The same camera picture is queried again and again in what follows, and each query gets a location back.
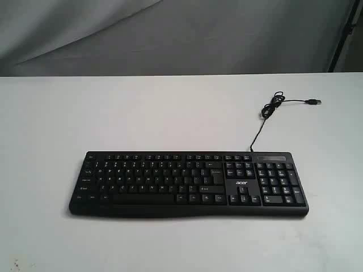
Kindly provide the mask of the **black acer keyboard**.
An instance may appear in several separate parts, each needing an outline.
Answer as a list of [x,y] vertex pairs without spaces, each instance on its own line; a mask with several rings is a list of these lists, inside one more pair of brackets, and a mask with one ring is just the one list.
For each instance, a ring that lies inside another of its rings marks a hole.
[[89,151],[69,210],[118,218],[305,216],[309,205],[288,152]]

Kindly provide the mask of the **black tripod stand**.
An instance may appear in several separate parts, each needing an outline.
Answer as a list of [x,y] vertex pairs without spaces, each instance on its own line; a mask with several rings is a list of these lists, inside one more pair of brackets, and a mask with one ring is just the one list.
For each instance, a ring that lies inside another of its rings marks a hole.
[[354,28],[357,25],[357,23],[354,22],[354,18],[357,14],[358,8],[360,6],[360,2],[361,2],[360,0],[355,0],[351,7],[349,16],[347,18],[346,23],[344,24],[343,30],[340,35],[339,42],[337,44],[337,47],[333,54],[332,60],[328,67],[328,70],[327,70],[328,73],[333,73],[335,71],[338,61],[341,57],[342,51],[344,49],[345,42],[347,41],[347,38],[349,37],[349,35],[351,35],[353,33]]

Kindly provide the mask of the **grey backdrop cloth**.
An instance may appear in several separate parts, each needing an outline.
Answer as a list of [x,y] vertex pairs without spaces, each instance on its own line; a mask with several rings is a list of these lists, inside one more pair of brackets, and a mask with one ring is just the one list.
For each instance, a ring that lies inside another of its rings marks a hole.
[[322,73],[353,1],[2,1],[1,75]]

